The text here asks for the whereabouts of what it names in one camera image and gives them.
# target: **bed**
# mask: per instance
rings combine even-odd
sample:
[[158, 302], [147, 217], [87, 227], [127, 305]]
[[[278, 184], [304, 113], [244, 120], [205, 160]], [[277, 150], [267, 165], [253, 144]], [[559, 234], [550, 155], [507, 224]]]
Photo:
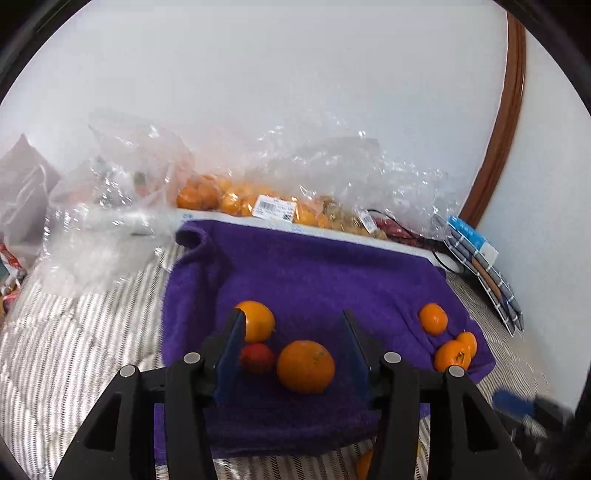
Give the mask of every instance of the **bed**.
[[[365, 241], [346, 234], [340, 239]], [[374, 245], [392, 248], [389, 242]], [[182, 254], [182, 247], [170, 244], [129, 281], [76, 299], [42, 292], [37, 270], [31, 272], [0, 338], [0, 434], [31, 479], [51, 478], [78, 427], [121, 366], [147, 370], [163, 365], [163, 294]], [[498, 387], [525, 396], [548, 393], [535, 348], [526, 337], [510, 337], [480, 292], [463, 277], [448, 273], [447, 283], [481, 326], [496, 358], [495, 369], [478, 384], [483, 395], [490, 401]], [[421, 421], [419, 434], [416, 475], [421, 479], [428, 465], [428, 417]], [[228, 458], [216, 459], [215, 465], [218, 478], [228, 480], [355, 478], [357, 458], [372, 442], [318, 457]], [[168, 478], [165, 466], [157, 467], [157, 478]]]

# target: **wall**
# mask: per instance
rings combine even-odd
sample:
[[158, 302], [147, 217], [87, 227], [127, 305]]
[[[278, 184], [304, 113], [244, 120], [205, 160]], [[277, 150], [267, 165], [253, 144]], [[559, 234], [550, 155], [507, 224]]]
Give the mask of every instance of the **wall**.
[[525, 82], [509, 161], [478, 229], [501, 253], [557, 398], [574, 407], [591, 359], [591, 117], [529, 34]]
[[502, 90], [506, 18], [497, 4], [195, 3], [93, 0], [4, 99], [0, 154], [24, 131], [70, 170], [95, 151], [88, 113], [108, 106], [178, 132], [206, 152], [203, 168], [237, 163], [269, 132], [289, 150], [364, 131], [393, 160], [448, 171], [466, 197]]

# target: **round metal bolt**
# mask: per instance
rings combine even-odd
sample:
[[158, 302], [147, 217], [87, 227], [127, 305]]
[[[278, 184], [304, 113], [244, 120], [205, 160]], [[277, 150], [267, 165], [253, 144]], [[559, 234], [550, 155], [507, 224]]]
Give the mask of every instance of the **round metal bolt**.
[[185, 355], [183, 357], [183, 361], [186, 364], [196, 364], [200, 360], [201, 360], [201, 355], [199, 355], [197, 352], [189, 352], [189, 353], [187, 353], [187, 355]]
[[135, 367], [133, 365], [125, 365], [124, 367], [121, 367], [121, 369], [119, 370], [119, 375], [121, 375], [124, 378], [131, 377], [131, 375], [133, 375], [134, 373]]
[[400, 360], [402, 360], [402, 357], [396, 352], [386, 352], [384, 354], [384, 360], [386, 360], [389, 364], [397, 364], [400, 362]]
[[459, 365], [452, 365], [449, 368], [449, 374], [453, 377], [460, 378], [464, 376], [464, 369]]

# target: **purple cloth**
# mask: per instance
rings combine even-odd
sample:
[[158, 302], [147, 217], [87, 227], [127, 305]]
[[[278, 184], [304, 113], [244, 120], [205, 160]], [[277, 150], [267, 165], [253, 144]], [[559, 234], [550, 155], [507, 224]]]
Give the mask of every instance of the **purple cloth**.
[[[186, 223], [176, 240], [190, 249], [176, 263], [163, 307], [163, 360], [170, 365], [220, 328], [243, 300], [267, 305], [276, 331], [267, 344], [278, 355], [288, 343], [315, 340], [335, 359], [336, 374], [322, 395], [287, 391], [275, 375], [239, 371], [227, 405], [206, 410], [214, 456], [308, 453], [375, 435], [378, 415], [356, 399], [342, 351], [340, 318], [351, 309], [382, 346], [421, 368], [432, 368], [440, 345], [469, 330], [478, 354], [468, 370], [480, 381], [495, 365], [483, 334], [426, 259], [364, 245], [209, 220]], [[425, 333], [418, 311], [435, 302], [447, 331]], [[421, 406], [421, 416], [428, 406]], [[158, 438], [157, 458], [163, 458]]]

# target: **barcode label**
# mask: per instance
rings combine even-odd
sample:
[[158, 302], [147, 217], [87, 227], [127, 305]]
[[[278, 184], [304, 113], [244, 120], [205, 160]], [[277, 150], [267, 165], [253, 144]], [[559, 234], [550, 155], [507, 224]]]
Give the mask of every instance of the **barcode label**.
[[369, 233], [374, 233], [378, 229], [374, 218], [367, 210], [358, 210], [357, 214], [359, 215], [359, 220], [361, 220], [361, 223]]
[[255, 207], [252, 209], [252, 216], [267, 220], [293, 222], [295, 211], [295, 202], [285, 202], [267, 195], [259, 195]]

